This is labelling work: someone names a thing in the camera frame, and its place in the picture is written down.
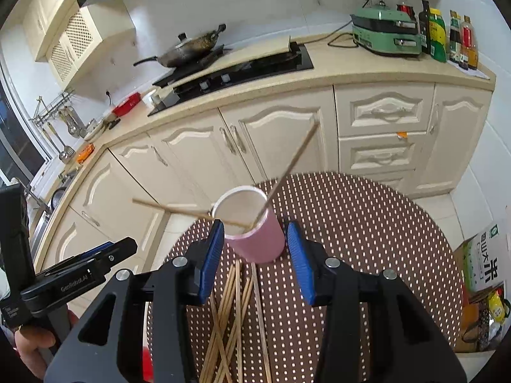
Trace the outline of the person left hand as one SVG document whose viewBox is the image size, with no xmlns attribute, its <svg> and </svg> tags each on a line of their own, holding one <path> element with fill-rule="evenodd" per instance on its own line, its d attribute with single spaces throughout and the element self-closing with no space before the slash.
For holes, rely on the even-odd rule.
<svg viewBox="0 0 511 383">
<path fill-rule="evenodd" d="M 47 364 L 40 350 L 50 349 L 56 344 L 56 337 L 44 328 L 23 326 L 15 332 L 17 352 L 28 370 L 38 379 L 44 379 Z"/>
</svg>

